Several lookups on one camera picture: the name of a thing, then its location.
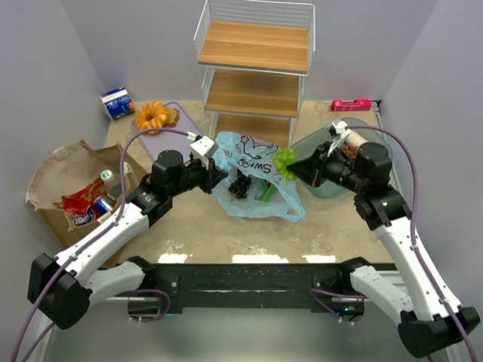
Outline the green grape bunch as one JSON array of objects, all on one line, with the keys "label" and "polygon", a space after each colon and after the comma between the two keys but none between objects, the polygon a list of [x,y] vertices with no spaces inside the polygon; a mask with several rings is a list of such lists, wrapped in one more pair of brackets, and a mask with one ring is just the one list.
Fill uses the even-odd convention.
[{"label": "green grape bunch", "polygon": [[297,153],[290,147],[279,148],[272,154],[272,162],[284,182],[295,181],[297,179],[297,176],[288,170],[288,166],[296,160]]}]

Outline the white radish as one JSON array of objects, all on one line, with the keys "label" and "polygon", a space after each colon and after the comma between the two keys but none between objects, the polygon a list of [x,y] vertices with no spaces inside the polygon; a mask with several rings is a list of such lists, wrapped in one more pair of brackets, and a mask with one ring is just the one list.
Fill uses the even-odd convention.
[{"label": "white radish", "polygon": [[359,133],[355,132],[354,130],[348,130],[346,132],[345,143],[348,144],[349,146],[358,148],[366,142],[367,140]]}]

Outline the black grape bunch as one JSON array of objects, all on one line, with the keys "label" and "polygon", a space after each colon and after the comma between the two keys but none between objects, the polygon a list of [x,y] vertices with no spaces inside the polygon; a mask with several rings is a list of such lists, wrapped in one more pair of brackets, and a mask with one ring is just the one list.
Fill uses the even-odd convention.
[{"label": "black grape bunch", "polygon": [[232,199],[246,199],[251,183],[252,180],[249,176],[245,176],[240,170],[237,170],[236,178],[229,186]]}]

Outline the light blue plastic bag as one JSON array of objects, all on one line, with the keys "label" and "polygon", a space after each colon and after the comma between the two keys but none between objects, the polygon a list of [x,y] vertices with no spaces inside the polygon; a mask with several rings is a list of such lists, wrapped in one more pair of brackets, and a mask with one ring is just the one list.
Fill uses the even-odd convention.
[{"label": "light blue plastic bag", "polygon": [[[220,132],[215,142],[219,146],[214,154],[215,163],[228,173],[228,177],[214,188],[214,196],[228,215],[258,219],[279,217],[289,222],[299,222],[305,217],[296,180],[284,182],[272,162],[272,154],[281,146],[230,131]],[[252,180],[246,199],[232,199],[229,192],[237,170]],[[261,193],[262,179],[277,188],[268,202],[255,199]]]}]

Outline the green label water bottle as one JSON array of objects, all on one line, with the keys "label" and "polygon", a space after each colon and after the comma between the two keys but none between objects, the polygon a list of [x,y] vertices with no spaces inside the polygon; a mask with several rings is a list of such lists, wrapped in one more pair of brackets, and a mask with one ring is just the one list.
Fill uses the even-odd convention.
[{"label": "green label water bottle", "polygon": [[103,181],[103,190],[106,196],[117,201],[121,195],[121,180],[111,170],[103,170],[100,173],[100,178]]}]

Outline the red bull can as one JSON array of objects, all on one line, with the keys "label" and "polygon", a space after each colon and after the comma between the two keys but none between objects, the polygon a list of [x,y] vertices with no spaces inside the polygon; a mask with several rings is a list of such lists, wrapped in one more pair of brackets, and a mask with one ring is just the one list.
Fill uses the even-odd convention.
[{"label": "red bull can", "polygon": [[94,209],[97,219],[100,219],[102,216],[111,213],[113,209],[111,200],[105,195],[97,197],[94,200],[92,207]]}]

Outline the red candy bag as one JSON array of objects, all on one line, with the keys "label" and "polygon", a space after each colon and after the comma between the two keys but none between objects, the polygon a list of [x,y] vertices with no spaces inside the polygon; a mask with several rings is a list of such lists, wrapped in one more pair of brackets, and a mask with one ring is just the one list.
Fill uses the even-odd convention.
[{"label": "red candy bag", "polygon": [[102,179],[97,177],[80,191],[62,197],[60,207],[74,222],[75,226],[87,225],[101,216],[95,202],[102,194],[103,185]]}]

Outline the red dragon fruit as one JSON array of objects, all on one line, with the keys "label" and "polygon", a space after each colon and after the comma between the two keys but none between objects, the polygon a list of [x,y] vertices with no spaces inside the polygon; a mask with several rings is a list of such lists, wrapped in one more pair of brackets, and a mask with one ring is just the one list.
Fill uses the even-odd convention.
[{"label": "red dragon fruit", "polygon": [[261,186],[261,193],[258,196],[256,196],[255,199],[257,201],[268,202],[272,194],[277,190],[277,188],[273,183],[265,179],[262,179],[260,181],[260,186]]}]

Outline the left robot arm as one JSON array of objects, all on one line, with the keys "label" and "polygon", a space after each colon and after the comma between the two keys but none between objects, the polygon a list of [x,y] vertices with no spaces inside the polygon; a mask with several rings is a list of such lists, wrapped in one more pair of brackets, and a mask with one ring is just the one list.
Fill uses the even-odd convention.
[{"label": "left robot arm", "polygon": [[145,259],[134,256],[107,270],[102,264],[161,219],[173,207],[174,197],[195,188],[210,194],[227,175],[210,155],[191,154],[184,164],[179,152],[162,152],[151,174],[142,178],[105,223],[62,253],[43,253],[32,262],[27,299],[56,327],[66,330],[90,307],[112,296],[157,293],[160,274]]}]

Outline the clear green food container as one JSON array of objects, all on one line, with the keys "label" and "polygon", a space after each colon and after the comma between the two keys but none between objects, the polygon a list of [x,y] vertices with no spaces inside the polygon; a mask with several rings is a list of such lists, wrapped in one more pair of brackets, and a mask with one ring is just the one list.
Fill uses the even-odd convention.
[{"label": "clear green food container", "polygon": [[[359,118],[341,118],[341,121],[345,121],[349,126],[368,126],[368,124]],[[392,150],[383,136],[375,130],[361,129],[357,130],[357,133],[369,142],[379,143],[385,146],[388,150],[388,155],[392,158]],[[328,130],[328,126],[311,133],[309,136],[302,138],[292,145],[292,148],[297,154],[297,159],[308,158],[315,151],[316,147],[320,144],[330,141],[331,135]],[[330,181],[326,181],[318,188],[311,187],[303,181],[300,181],[302,185],[315,197],[320,199],[337,198],[347,193],[347,190],[341,186],[338,186]]]}]

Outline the red grape bunch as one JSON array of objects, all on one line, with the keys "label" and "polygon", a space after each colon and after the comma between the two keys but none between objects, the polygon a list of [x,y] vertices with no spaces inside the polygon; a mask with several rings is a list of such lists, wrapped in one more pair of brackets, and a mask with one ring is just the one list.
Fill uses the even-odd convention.
[{"label": "red grape bunch", "polygon": [[356,146],[350,146],[350,145],[345,145],[341,150],[340,150],[340,154],[350,160],[350,161],[354,161],[356,158],[357,158],[357,155],[358,155],[358,147]]}]

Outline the bread slice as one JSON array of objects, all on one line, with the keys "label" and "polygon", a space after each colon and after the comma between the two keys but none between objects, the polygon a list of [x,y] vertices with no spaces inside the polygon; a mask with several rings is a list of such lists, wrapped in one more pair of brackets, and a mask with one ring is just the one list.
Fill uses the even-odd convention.
[{"label": "bread slice", "polygon": [[180,119],[180,113],[178,109],[166,108],[168,117],[165,123],[165,127],[175,127]]}]

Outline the pink box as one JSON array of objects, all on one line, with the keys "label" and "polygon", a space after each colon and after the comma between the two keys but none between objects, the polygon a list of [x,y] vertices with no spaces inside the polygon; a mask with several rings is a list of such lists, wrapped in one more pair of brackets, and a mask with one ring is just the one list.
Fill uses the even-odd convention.
[{"label": "pink box", "polygon": [[372,100],[367,98],[355,99],[352,101],[333,100],[331,103],[332,112],[364,112],[372,107]]}]

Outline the blue white milk carton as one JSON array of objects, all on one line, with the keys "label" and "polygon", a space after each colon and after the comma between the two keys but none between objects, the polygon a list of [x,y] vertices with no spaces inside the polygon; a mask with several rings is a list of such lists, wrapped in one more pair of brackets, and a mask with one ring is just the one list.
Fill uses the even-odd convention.
[{"label": "blue white milk carton", "polygon": [[101,94],[100,101],[110,120],[116,120],[135,112],[134,102],[125,87],[118,87]]}]

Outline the black base frame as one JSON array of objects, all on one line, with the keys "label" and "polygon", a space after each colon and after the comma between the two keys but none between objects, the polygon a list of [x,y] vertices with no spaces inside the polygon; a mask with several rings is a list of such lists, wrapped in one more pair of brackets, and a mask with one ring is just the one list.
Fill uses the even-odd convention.
[{"label": "black base frame", "polygon": [[274,308],[333,310],[357,321],[365,311],[342,262],[156,264],[140,289],[128,297],[133,318],[188,308]]}]

